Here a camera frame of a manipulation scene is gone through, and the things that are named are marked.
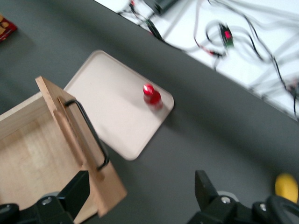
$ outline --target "wooden drawer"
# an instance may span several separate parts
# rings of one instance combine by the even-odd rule
[[[0,204],[22,210],[88,170],[91,193],[75,222],[106,214],[127,194],[112,163],[99,169],[107,161],[75,98],[43,77],[36,82],[39,93],[0,115]]]

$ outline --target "beige tray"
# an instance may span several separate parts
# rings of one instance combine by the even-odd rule
[[[152,83],[101,50],[93,52],[65,90],[85,108],[97,134],[126,160],[138,157],[173,109],[170,93],[161,93],[163,109],[152,112],[142,87]]]

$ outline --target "red object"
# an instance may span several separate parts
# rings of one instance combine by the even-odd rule
[[[225,31],[224,34],[225,34],[225,37],[226,37],[227,39],[232,38],[232,35],[230,34],[229,31]]]
[[[17,27],[12,22],[0,15],[0,42],[4,41],[16,29]]]
[[[151,84],[147,83],[143,85],[143,93],[144,102],[149,106],[151,110],[157,111],[163,107],[160,93],[155,90]]]

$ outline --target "gray table surface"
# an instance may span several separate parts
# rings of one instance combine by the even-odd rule
[[[38,92],[64,88],[102,49],[170,92],[175,107],[139,158],[109,149],[128,196],[88,223],[186,223],[199,210],[194,172],[251,206],[277,174],[299,178],[298,124],[242,87],[93,0],[0,0],[18,31],[0,44],[0,113]]]

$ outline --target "black metal handle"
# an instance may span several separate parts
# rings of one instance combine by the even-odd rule
[[[110,161],[108,152],[107,152],[107,151],[105,150],[105,148],[103,147],[102,141],[99,139],[99,137],[98,137],[96,131],[94,130],[94,127],[93,127],[93,125],[92,125],[90,119],[88,118],[88,116],[87,116],[87,114],[86,114],[86,112],[85,112],[83,106],[82,106],[76,99],[68,100],[67,102],[65,102],[64,105],[65,105],[65,106],[70,106],[70,105],[72,105],[72,104],[74,104],[74,103],[75,103],[75,104],[77,105],[77,107],[79,108],[79,110],[80,110],[80,112],[81,112],[81,114],[82,114],[82,116],[83,116],[83,118],[84,118],[84,120],[85,120],[85,122],[86,122],[88,128],[90,129],[91,133],[93,134],[94,139],[96,140],[98,146],[100,147],[100,149],[101,149],[101,151],[102,151],[102,153],[103,153],[103,155],[104,155],[104,162],[103,162],[103,164],[97,167],[97,170],[101,170],[101,169],[102,169],[104,166],[106,166],[106,165],[109,163],[109,161]]]

